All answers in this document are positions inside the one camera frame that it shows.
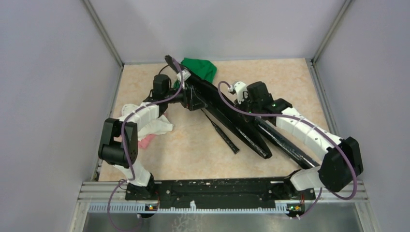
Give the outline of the black racket bag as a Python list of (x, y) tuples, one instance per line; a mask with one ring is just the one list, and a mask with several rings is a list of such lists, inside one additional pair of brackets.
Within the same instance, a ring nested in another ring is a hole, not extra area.
[(217, 87), (200, 79), (195, 74), (187, 80), (187, 84), (193, 85), (196, 92), (200, 92), (203, 98), (209, 102), (210, 106), (206, 110), (237, 138), (263, 159), (272, 157), (270, 148), (262, 139), (256, 126), (247, 122), (239, 113), (231, 109), (229, 106), (233, 106), (233, 102), (225, 95), (220, 96)]

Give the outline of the badminton racket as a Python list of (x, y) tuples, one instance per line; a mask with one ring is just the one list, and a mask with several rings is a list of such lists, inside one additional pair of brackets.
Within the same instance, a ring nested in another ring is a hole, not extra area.
[[(194, 87), (190, 84), (184, 84), (185, 87), (182, 86), (181, 90), (178, 92), (179, 87), (181, 86), (181, 82), (179, 82), (178, 87), (172, 87), (171, 79), (167, 75), (161, 73), (167, 67), (169, 67), (169, 65), (164, 66), (159, 71), (159, 73), (154, 77), (153, 90), (150, 93), (150, 96), (155, 98), (156, 100), (165, 100), (172, 98), (170, 100), (167, 100), (165, 103), (158, 103), (158, 105), (160, 106), (160, 113), (165, 112), (169, 103), (181, 103), (181, 105), (184, 107), (184, 89), (186, 89), (187, 87)], [(202, 100), (202, 108), (200, 110), (208, 118), (208, 120), (214, 127), (215, 131), (220, 135), (220, 137), (233, 151), (233, 153), (237, 154), (240, 151), (239, 148), (232, 142), (232, 140), (230, 140), (226, 133), (214, 121), (211, 120), (211, 118), (204, 111), (204, 109), (207, 109), (210, 106), (208, 104), (209, 102), (203, 98), (200, 92), (197, 92), (197, 95)]]

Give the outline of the black shuttlecock tube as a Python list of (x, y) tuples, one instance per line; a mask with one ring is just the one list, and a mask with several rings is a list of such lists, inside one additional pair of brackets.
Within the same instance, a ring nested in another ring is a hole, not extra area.
[(319, 166), (312, 157), (298, 148), (285, 136), (280, 134), (273, 126), (269, 125), (265, 120), (256, 117), (254, 124), (258, 132), (267, 139), (270, 143), (280, 148), (290, 159), (292, 159), (302, 169), (310, 169)]

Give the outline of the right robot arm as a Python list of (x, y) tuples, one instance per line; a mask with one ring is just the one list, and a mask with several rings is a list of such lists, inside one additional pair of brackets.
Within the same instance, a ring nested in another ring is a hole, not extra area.
[(290, 175), (283, 186), (289, 199), (297, 199), (304, 190), (326, 188), (341, 191), (363, 172), (359, 143), (352, 137), (343, 139), (331, 134), (302, 116), (288, 101), (273, 99), (266, 84), (259, 81), (246, 85), (235, 82), (229, 92), (236, 95), (234, 106), (241, 116), (268, 120), (303, 142), (320, 159), (319, 167), (300, 170)]

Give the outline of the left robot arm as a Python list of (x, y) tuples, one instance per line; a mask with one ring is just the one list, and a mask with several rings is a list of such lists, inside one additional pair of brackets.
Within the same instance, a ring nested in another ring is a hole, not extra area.
[(193, 109), (197, 97), (193, 88), (185, 84), (190, 76), (187, 70), (178, 73), (180, 85), (179, 88), (173, 88), (167, 75), (156, 75), (148, 97), (135, 110), (118, 119), (108, 118), (103, 123), (99, 159), (122, 171), (127, 178), (126, 182), (137, 186), (136, 192), (144, 200), (154, 196), (155, 187), (150, 183), (151, 173), (137, 159), (138, 133), (160, 118), (170, 103), (180, 103)]

